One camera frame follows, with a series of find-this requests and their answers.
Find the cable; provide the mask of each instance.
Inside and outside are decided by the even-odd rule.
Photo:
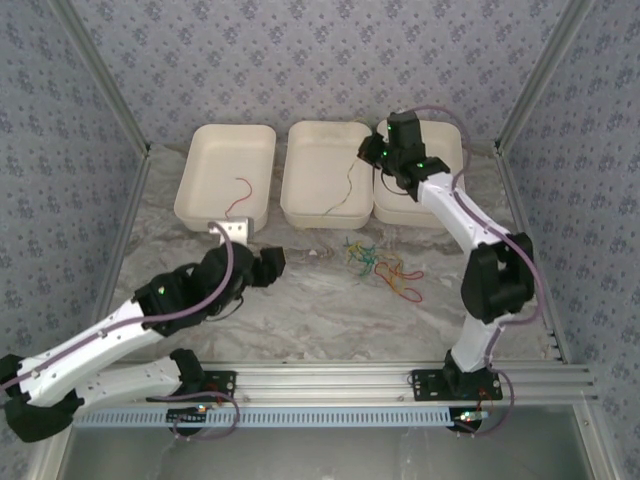
[[[476,407],[476,410],[480,411],[482,409],[482,397],[487,397],[487,399],[489,399],[489,401],[491,402],[489,415],[493,414],[493,397],[491,396],[491,394],[489,394],[489,392],[487,392],[484,388],[480,387],[478,389],[478,395],[480,396],[480,400],[478,400],[478,406]]]
[[[349,237],[347,237],[347,263],[351,263],[351,260],[356,260],[360,263],[364,263],[364,267],[358,274],[360,277],[366,277],[371,273],[373,267],[378,261],[378,254],[376,254],[376,246],[372,245],[369,248],[362,246],[361,241],[357,241],[353,244],[349,243]]]
[[[493,349],[496,343],[498,342],[498,339],[500,338],[500,334],[502,333],[502,331],[507,325],[528,325],[536,321],[538,317],[542,315],[542,304],[544,303],[544,288],[542,285],[542,277],[540,275],[540,272],[538,272],[538,269],[536,268],[534,263],[529,258],[529,256],[518,245],[516,245],[515,242],[513,242],[509,237],[504,235],[502,232],[499,232],[498,230],[491,227],[491,225],[488,225],[482,218],[476,215],[476,213],[473,212],[464,203],[464,201],[462,200],[458,192],[455,191],[458,185],[458,180],[469,169],[471,165],[471,158],[473,156],[471,153],[471,136],[469,135],[469,131],[465,127],[464,122],[462,122],[462,120],[454,112],[452,112],[448,108],[441,107],[439,105],[421,105],[419,107],[410,109],[410,111],[413,111],[413,112],[418,112],[421,110],[432,110],[432,111],[446,113],[451,118],[453,118],[455,122],[458,124],[458,128],[462,132],[462,135],[464,137],[464,142],[466,144],[466,148],[465,148],[466,158],[465,158],[465,161],[463,162],[462,170],[460,170],[458,173],[456,173],[453,176],[453,181],[451,182],[451,192],[453,193],[453,198],[456,200],[456,203],[460,206],[460,208],[462,208],[462,210],[467,215],[469,215],[478,225],[484,228],[487,232],[495,235],[497,238],[502,240],[507,246],[509,246],[509,248],[511,248],[514,252],[516,252],[516,254],[527,265],[527,268],[529,268],[529,270],[531,271],[531,275],[533,276],[534,281],[536,283],[536,287],[537,287],[538,303],[536,305],[536,309],[533,312],[533,314],[529,317],[526,317],[520,320],[510,320],[510,321],[500,322],[498,324],[498,328],[496,329],[491,339],[489,340],[489,343],[487,344],[487,348],[485,349],[485,352],[484,352],[484,361],[485,361],[485,366],[487,370],[495,375],[502,376],[502,378],[504,378],[504,380],[507,382],[507,385],[509,387],[509,407],[507,408],[506,413],[500,418],[498,423],[496,423],[494,426],[492,426],[488,430],[475,434],[477,436],[488,435],[489,433],[495,432],[496,430],[500,429],[504,425],[507,418],[509,418],[509,416],[511,415],[511,411],[513,410],[513,406],[515,404],[515,392],[513,390],[513,384],[511,383],[511,380],[509,379],[509,377],[504,371],[498,370],[491,366]]]
[[[242,177],[236,177],[236,180],[241,180],[241,181],[243,181],[244,183],[246,183],[247,185],[249,185],[249,194],[248,194],[248,195],[246,195],[246,196],[244,196],[244,197],[242,197],[242,198],[239,198],[238,200],[236,200],[235,202],[233,202],[233,203],[229,206],[229,208],[227,208],[227,209],[224,211],[224,216],[225,216],[225,218],[226,218],[226,219],[229,219],[229,212],[231,211],[231,209],[232,209],[233,207],[235,207],[235,206],[236,206],[238,203],[240,203],[240,202],[244,202],[244,201],[245,201],[245,200],[247,200],[251,195],[253,195],[253,187],[251,186],[251,183],[249,183],[249,180],[247,180],[246,178],[242,178]]]
[[[420,292],[418,292],[417,290],[410,288],[410,287],[404,287],[401,290],[398,290],[393,282],[393,280],[388,279],[387,277],[385,277],[384,275],[382,275],[379,271],[378,271],[378,266],[380,266],[380,263],[376,264],[376,267],[373,269],[373,273],[375,273],[376,275],[378,275],[380,278],[382,278],[385,282],[387,282],[387,285],[389,285],[391,287],[391,290],[393,290],[395,293],[397,293],[398,295],[400,295],[402,298],[404,298],[405,300],[408,300],[412,303],[420,303],[422,302],[423,298],[422,295],[420,295]],[[406,296],[404,294],[404,292],[413,292],[417,295],[417,298],[410,298],[408,296]]]
[[[329,213],[331,213],[331,211],[335,210],[338,207],[341,207],[342,205],[344,205],[346,203],[346,201],[349,199],[349,196],[351,195],[351,192],[353,191],[353,182],[351,181],[351,171],[353,170],[353,167],[355,167],[356,163],[358,162],[359,158],[355,157],[353,159],[353,163],[351,164],[351,166],[349,167],[349,170],[347,171],[347,181],[349,182],[349,191],[347,192],[347,194],[345,195],[344,199],[338,203],[337,205],[334,205],[333,207],[330,207],[326,212],[324,212],[322,214],[322,216],[324,217],[325,215],[329,215]]]
[[[222,228],[222,226],[219,223],[211,222],[211,225],[215,227],[215,229],[220,232],[220,235],[222,235],[222,238],[224,238],[224,244],[227,250],[227,269],[224,273],[224,277],[222,277],[222,281],[220,282],[220,285],[218,285],[218,287],[211,293],[211,295],[209,295],[207,298],[197,303],[196,305],[193,305],[192,307],[189,307],[180,312],[167,313],[164,315],[150,315],[148,317],[142,316],[142,317],[128,318],[126,320],[122,320],[120,322],[116,322],[112,325],[109,325],[108,327],[105,327],[101,331],[96,332],[92,335],[89,335],[88,337],[80,340],[78,343],[75,343],[70,347],[65,348],[61,352],[55,355],[52,355],[50,358],[42,362],[37,367],[29,370],[28,372],[25,372],[22,375],[17,375],[15,378],[9,380],[7,383],[0,385],[0,390],[6,391],[8,388],[13,387],[14,385],[18,385],[20,382],[26,380],[32,375],[33,376],[39,375],[43,370],[47,369],[54,363],[58,362],[59,360],[62,360],[66,356],[72,354],[73,352],[84,347],[85,345],[90,344],[94,340],[103,338],[106,334],[109,334],[114,330],[129,326],[129,325],[133,325],[136,323],[156,324],[156,323],[162,323],[162,322],[170,322],[172,320],[179,320],[180,318],[188,317],[189,315],[199,312],[203,308],[206,308],[207,306],[209,306],[209,304],[212,303],[216,298],[218,298],[220,294],[223,292],[223,290],[227,287],[227,284],[231,279],[231,274],[233,273],[233,247],[231,245],[231,239],[229,238],[229,234],[226,232],[224,228]]]
[[[234,313],[236,313],[238,311],[238,309],[242,305],[244,305],[244,297],[240,297],[240,301],[238,302],[236,307],[233,310],[231,310],[229,313],[227,313],[226,315],[224,315],[222,317],[213,317],[210,320],[205,320],[205,322],[207,322],[207,323],[221,322],[222,320],[225,320],[225,319],[229,318],[231,315],[233,315]]]
[[[231,423],[231,426],[229,428],[227,428],[226,430],[223,430],[220,433],[215,433],[215,434],[210,434],[210,435],[195,435],[195,436],[185,436],[185,435],[181,435],[180,433],[178,433],[178,424],[187,416],[189,416],[188,414],[185,415],[180,415],[178,418],[176,418],[173,422],[173,427],[171,428],[171,431],[173,432],[173,434],[175,435],[175,437],[179,440],[184,440],[186,442],[190,442],[191,440],[195,440],[198,442],[206,442],[209,440],[218,440],[220,438],[224,438],[227,437],[229,435],[231,435],[233,433],[233,431],[236,429],[236,427],[238,426],[238,422],[240,422],[240,406],[238,405],[238,402],[236,402],[236,400],[227,395],[226,393],[222,393],[222,392],[197,392],[197,393],[187,393],[184,395],[169,395],[166,397],[152,397],[153,400],[158,400],[161,402],[182,402],[184,400],[193,400],[194,398],[201,398],[203,396],[209,396],[209,397],[214,397],[216,399],[223,399],[226,400],[227,402],[231,403],[233,405],[233,408],[235,408],[236,410],[236,414],[233,417],[233,422]]]
[[[393,193],[394,195],[398,195],[399,197],[408,197],[409,196],[408,193],[394,192],[393,190],[391,190],[387,186],[387,181],[384,179],[384,173],[382,173],[382,170],[380,170],[380,180],[382,180],[382,185],[384,185],[384,188],[386,188],[387,191],[389,191],[390,193]]]

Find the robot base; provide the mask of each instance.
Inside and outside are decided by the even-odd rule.
[[[449,400],[486,400],[482,391],[493,400],[502,400],[498,375],[486,368],[475,372],[462,372],[451,351],[447,352],[442,370],[413,370],[411,372],[413,398],[416,402]]]

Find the red wire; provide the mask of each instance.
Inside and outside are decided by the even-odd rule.
[[[404,289],[404,291],[405,291],[405,292],[409,291],[409,292],[413,292],[413,293],[415,293],[415,294],[418,296],[418,299],[415,299],[415,298],[409,298],[409,297],[407,297],[404,293],[400,293],[400,292],[398,292],[397,290],[395,290],[395,289],[393,288],[393,284],[391,283],[391,281],[390,281],[387,277],[385,277],[384,275],[382,275],[380,272],[378,272],[378,265],[380,265],[380,263],[384,263],[384,262],[379,262],[379,263],[377,263],[377,264],[376,264],[376,266],[375,266],[375,268],[373,269],[373,273],[375,273],[375,274],[376,274],[376,275],[378,275],[380,278],[382,278],[385,282],[387,282],[387,285],[389,285],[389,286],[391,287],[391,289],[392,289],[394,292],[396,292],[398,295],[400,295],[400,296],[401,296],[402,298],[404,298],[405,300],[409,300],[410,302],[413,302],[413,303],[420,303],[420,302],[422,302],[422,295],[420,295],[420,292],[418,292],[417,290],[414,290],[413,288],[405,288],[405,289]]]
[[[251,184],[249,183],[249,180],[247,180],[246,178],[242,178],[242,177],[236,177],[236,180],[242,180],[244,183],[246,183],[247,185],[249,185],[249,195],[247,195],[246,197],[242,197],[239,198],[238,200],[236,200],[235,202],[233,202],[229,208],[227,208],[224,212],[224,216],[226,218],[229,218],[229,212],[231,211],[231,209],[233,207],[235,207],[238,203],[240,202],[244,202],[247,198],[249,198],[251,195],[253,195],[253,187],[251,186]]]
[[[402,278],[403,280],[420,280],[422,277],[424,277],[424,272],[421,272],[420,270],[416,270],[415,272],[411,273],[399,272],[398,268],[400,268],[400,264],[396,265],[396,268],[394,268],[393,270],[387,262],[378,262],[377,265],[384,265],[396,277]]]

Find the wire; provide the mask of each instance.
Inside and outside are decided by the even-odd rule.
[[[209,435],[194,435],[194,436],[185,436],[182,435],[180,433],[178,433],[178,424],[185,418],[188,417],[189,414],[184,414],[184,415],[180,415],[178,416],[178,418],[176,418],[173,421],[173,426],[171,428],[171,431],[173,432],[173,434],[175,435],[175,437],[179,440],[184,440],[186,442],[190,442],[192,440],[198,441],[198,442],[206,442],[206,441],[210,441],[210,440],[218,440],[220,438],[224,438],[224,437],[228,437],[229,435],[231,435],[234,430],[236,429],[236,427],[238,426],[238,423],[240,422],[240,406],[238,405],[238,402],[236,402],[236,400],[227,395],[226,393],[222,393],[222,392],[197,392],[197,393],[187,393],[184,395],[169,395],[166,397],[152,397],[153,400],[158,400],[161,402],[182,402],[184,400],[193,400],[195,398],[201,398],[204,396],[209,396],[209,397],[214,397],[216,399],[222,399],[222,400],[226,400],[227,402],[231,403],[233,405],[233,408],[235,408],[236,410],[236,414],[233,417],[233,422],[231,423],[231,426],[229,428],[227,428],[226,430],[223,430],[220,433],[214,433],[214,434],[209,434]]]
[[[242,178],[242,177],[236,177],[236,180],[241,180],[241,181],[243,181],[244,183],[246,183],[247,185],[249,185],[249,194],[248,194],[248,195],[246,195],[246,196],[244,196],[244,197],[242,197],[242,198],[239,198],[238,200],[236,200],[235,202],[233,202],[233,203],[229,206],[229,208],[227,208],[227,209],[225,210],[225,212],[224,212],[224,216],[225,216],[225,218],[227,218],[227,219],[229,218],[229,212],[231,211],[231,209],[232,209],[233,207],[235,207],[235,206],[236,206],[238,203],[240,203],[240,202],[244,202],[244,201],[245,201],[245,200],[247,200],[251,195],[253,195],[253,187],[251,186],[251,183],[249,183],[249,180],[247,180],[246,178]]]
[[[385,252],[383,250],[376,251],[375,245],[365,248],[362,246],[362,242],[360,241],[353,244],[349,243],[349,238],[347,237],[345,247],[347,247],[348,264],[351,263],[351,260],[356,260],[364,264],[362,270],[358,274],[359,276],[367,276],[373,271],[377,276],[382,278],[389,287],[391,287],[391,290],[394,293],[413,303],[422,302],[423,298],[420,292],[407,287],[405,281],[419,280],[424,277],[424,272],[418,270],[411,273],[404,273],[404,261],[398,254],[394,252]],[[384,260],[396,262],[395,267],[392,268],[391,265]],[[384,267],[386,271],[380,271],[380,267]],[[413,298],[404,294],[404,292],[407,291],[414,293]]]
[[[375,268],[373,269],[373,273],[375,273],[377,276],[379,276],[380,278],[382,278],[382,279],[387,283],[387,285],[389,285],[389,286],[391,287],[391,290],[393,290],[393,291],[394,291],[394,293],[398,294],[399,296],[401,296],[401,297],[402,297],[402,298],[404,298],[405,300],[408,300],[408,301],[410,301],[410,302],[412,302],[412,303],[420,303],[420,302],[422,302],[423,298],[422,298],[422,295],[420,295],[420,292],[418,292],[417,290],[415,290],[415,289],[413,289],[413,288],[405,287],[405,286],[404,286],[404,282],[403,282],[402,287],[401,287],[401,288],[398,288],[398,287],[395,285],[395,280],[394,280],[394,278],[395,278],[395,277],[394,277],[393,275],[392,275],[390,278],[387,278],[387,277],[385,277],[382,273],[380,273],[380,272],[378,271],[378,267],[379,267],[381,264],[386,265],[386,266],[387,266],[387,269],[388,269],[390,272],[392,272],[392,273],[393,273],[393,275],[395,275],[397,278],[401,278],[402,280],[404,280],[404,278],[401,276],[401,275],[403,275],[403,274],[398,275],[397,270],[391,270],[391,267],[389,267],[389,265],[388,265],[388,264],[386,264],[385,262],[378,262],[378,263],[376,264]],[[422,274],[422,276],[424,276],[424,273],[422,273],[422,272],[413,272],[413,273],[420,273],[420,274]],[[414,297],[414,298],[408,297],[407,295],[405,295],[405,294],[404,294],[404,292],[413,292],[413,293],[416,295],[416,297],[417,297],[417,298],[416,298],[416,297]]]
[[[380,170],[380,180],[382,180],[382,185],[384,185],[384,188],[386,188],[390,193],[393,193],[394,195],[398,195],[399,197],[408,197],[409,194],[408,193],[401,193],[401,192],[394,192],[393,190],[391,190],[388,186],[387,186],[387,181],[384,179],[384,173],[382,173],[382,170]]]
[[[338,204],[334,205],[333,207],[330,207],[329,209],[327,209],[327,211],[322,214],[323,217],[325,215],[329,215],[329,213],[331,213],[336,208],[341,207],[342,205],[344,205],[347,202],[347,200],[349,199],[349,196],[351,195],[351,192],[353,191],[353,182],[351,181],[351,171],[353,170],[353,167],[355,167],[355,165],[358,162],[358,160],[359,160],[359,158],[355,157],[353,159],[353,163],[351,164],[351,166],[349,167],[349,170],[347,171],[347,181],[349,182],[349,191],[347,192],[347,194],[344,196],[344,199],[340,203],[338,203]]]
[[[480,387],[478,389],[478,394],[480,395],[480,400],[478,400],[478,406],[476,410],[480,411],[482,409],[482,397],[486,397],[491,402],[491,408],[489,409],[489,415],[493,414],[493,397],[491,394],[487,392],[484,388]]]
[[[453,118],[453,120],[458,124],[458,127],[464,137],[464,142],[466,144],[466,148],[465,148],[466,158],[465,158],[465,161],[463,162],[462,170],[460,170],[458,173],[456,173],[453,176],[453,181],[451,182],[451,192],[453,193],[453,198],[456,200],[456,203],[460,206],[460,208],[462,208],[462,210],[467,215],[469,215],[478,225],[480,225],[482,228],[484,228],[487,232],[491,233],[492,235],[495,235],[497,238],[502,240],[509,248],[511,248],[514,252],[516,252],[516,254],[527,265],[527,268],[529,268],[529,270],[531,271],[531,275],[533,276],[536,287],[537,287],[536,293],[538,296],[538,303],[536,305],[536,309],[533,312],[533,314],[531,314],[529,317],[519,319],[519,320],[509,320],[509,321],[500,322],[498,324],[498,328],[496,328],[491,339],[489,340],[489,343],[487,344],[487,348],[485,349],[485,352],[484,352],[484,361],[485,361],[485,366],[487,370],[495,375],[502,376],[502,378],[504,378],[505,382],[507,382],[507,385],[509,387],[509,407],[507,408],[506,413],[500,418],[498,423],[493,425],[488,430],[475,433],[475,435],[477,436],[488,435],[500,429],[504,425],[505,421],[511,415],[511,412],[515,405],[515,392],[513,390],[513,384],[511,383],[511,380],[509,379],[508,375],[504,371],[498,370],[497,368],[493,368],[491,366],[493,349],[496,343],[498,342],[498,339],[500,338],[500,334],[502,333],[502,331],[507,325],[528,325],[530,323],[535,322],[538,319],[538,317],[542,315],[542,304],[544,303],[544,288],[542,284],[542,277],[540,275],[540,272],[534,265],[534,263],[529,258],[529,256],[515,242],[513,242],[509,237],[504,235],[502,232],[499,232],[495,228],[491,227],[491,225],[488,225],[482,218],[476,215],[476,213],[473,210],[471,210],[467,206],[467,204],[464,203],[464,201],[462,200],[458,192],[455,191],[458,185],[458,180],[469,169],[471,165],[471,158],[473,156],[473,154],[471,153],[471,136],[469,135],[469,131],[465,127],[464,122],[454,112],[452,112],[448,108],[441,107],[440,105],[421,105],[419,107],[410,109],[410,111],[413,111],[413,112],[418,112],[421,110],[432,110],[432,111],[446,113],[451,118]]]
[[[97,340],[99,338],[104,338],[105,335],[113,332],[114,330],[118,330],[120,328],[127,327],[133,324],[144,323],[147,325],[149,324],[152,325],[156,323],[179,320],[181,318],[188,317],[189,315],[193,315],[194,313],[199,312],[200,310],[209,306],[209,304],[211,304],[216,298],[218,298],[220,294],[223,292],[223,290],[227,287],[229,280],[231,279],[231,274],[233,273],[233,247],[231,245],[231,239],[229,238],[229,234],[226,232],[224,228],[222,228],[222,226],[218,222],[211,222],[210,226],[215,227],[215,229],[218,230],[218,232],[220,232],[220,235],[222,235],[222,238],[224,238],[224,244],[227,251],[227,269],[224,272],[224,276],[222,277],[220,284],[211,293],[211,295],[209,295],[207,298],[205,298],[201,302],[185,310],[181,310],[179,312],[167,313],[163,315],[150,315],[148,317],[141,316],[141,317],[135,317],[135,318],[128,318],[126,320],[121,320],[112,325],[106,326],[102,330],[96,333],[93,333],[88,337],[78,341],[77,343],[74,343],[73,345],[65,348],[64,350],[56,353],[55,355],[52,355],[50,358],[42,362],[37,367],[29,370],[28,372],[25,372],[22,375],[16,375],[15,378],[12,378],[8,382],[4,383],[3,385],[0,385],[0,390],[6,391],[8,388],[11,388],[14,385],[20,384],[20,382],[23,382],[24,380],[32,376],[34,377],[38,376],[40,373],[42,373],[44,370],[46,370],[48,367],[50,367],[54,363],[62,360],[63,358],[75,352],[76,350],[79,350],[80,348],[90,344],[94,340]]]
[[[225,319],[229,318],[231,315],[233,315],[234,313],[236,313],[238,311],[238,309],[242,305],[244,305],[244,297],[240,297],[240,301],[235,306],[235,308],[233,310],[231,310],[229,313],[227,313],[226,315],[224,315],[222,317],[213,317],[213,318],[211,318],[209,320],[205,320],[205,322],[207,322],[207,323],[221,322],[222,320],[225,320]]]
[[[368,120],[367,120],[366,118],[364,118],[364,117],[356,117],[356,118],[354,118],[353,120],[350,120],[350,121],[349,121],[349,123],[351,123],[351,122],[358,122],[358,123],[362,123],[362,124],[366,125],[367,127],[369,127],[369,122],[368,122]]]

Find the blue floral wallpaper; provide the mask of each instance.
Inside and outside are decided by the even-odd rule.
[[[572,355],[640,478],[640,3],[599,0],[508,153]]]
[[[91,322],[138,155],[46,0],[0,2],[0,356]],[[30,448],[0,419],[0,478]]]
[[[565,0],[74,0],[148,141],[440,103],[494,139]]]

